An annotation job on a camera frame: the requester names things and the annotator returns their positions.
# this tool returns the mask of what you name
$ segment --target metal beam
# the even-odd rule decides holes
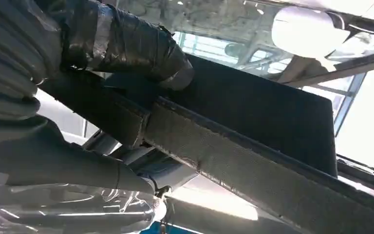
[[[319,84],[321,82],[350,77],[356,74],[366,73],[368,71],[374,70],[374,54],[362,58],[352,59],[347,62],[343,62],[335,65],[336,71],[329,72],[326,74],[321,74],[312,77],[303,77],[298,80],[286,82],[283,84],[292,87],[303,87],[313,84]]]
[[[345,118],[349,112],[349,109],[352,106],[352,103],[359,92],[359,89],[363,83],[363,80],[365,79],[366,73],[355,75],[352,79],[352,83],[349,86],[348,89],[348,95],[345,96],[345,99],[343,100],[339,112],[337,113],[335,120],[334,120],[334,131],[335,131],[335,137],[339,134],[339,130],[342,127],[343,122],[345,121]]]
[[[374,197],[165,99],[145,140],[302,233],[374,233]]]

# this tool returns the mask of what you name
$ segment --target plastic wrap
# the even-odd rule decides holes
[[[56,76],[61,51],[59,25],[33,0],[0,1],[0,120],[36,114],[36,84]]]
[[[151,194],[74,184],[7,186],[0,173],[0,234],[139,232],[162,201]]]
[[[67,20],[64,66],[137,71],[174,90],[191,82],[191,64],[167,30],[94,0],[81,1],[73,12]]]

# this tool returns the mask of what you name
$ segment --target black tape wrap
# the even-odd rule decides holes
[[[93,71],[137,71],[173,90],[191,82],[193,69],[171,34],[97,1],[81,1],[67,19],[63,66]]]

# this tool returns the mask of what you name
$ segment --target duct tape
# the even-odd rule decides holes
[[[93,46],[93,59],[89,62],[89,68],[96,68],[105,58],[108,43],[110,42],[110,29],[113,19],[112,9],[102,3],[98,3],[98,21]]]

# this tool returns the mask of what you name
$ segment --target black panel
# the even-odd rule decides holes
[[[142,141],[148,111],[101,85],[90,72],[70,72],[48,80],[40,88],[121,144],[133,147]]]
[[[172,100],[330,175],[336,175],[330,100],[195,56],[195,80]]]
[[[304,233],[374,233],[374,197],[165,99],[145,139]]]

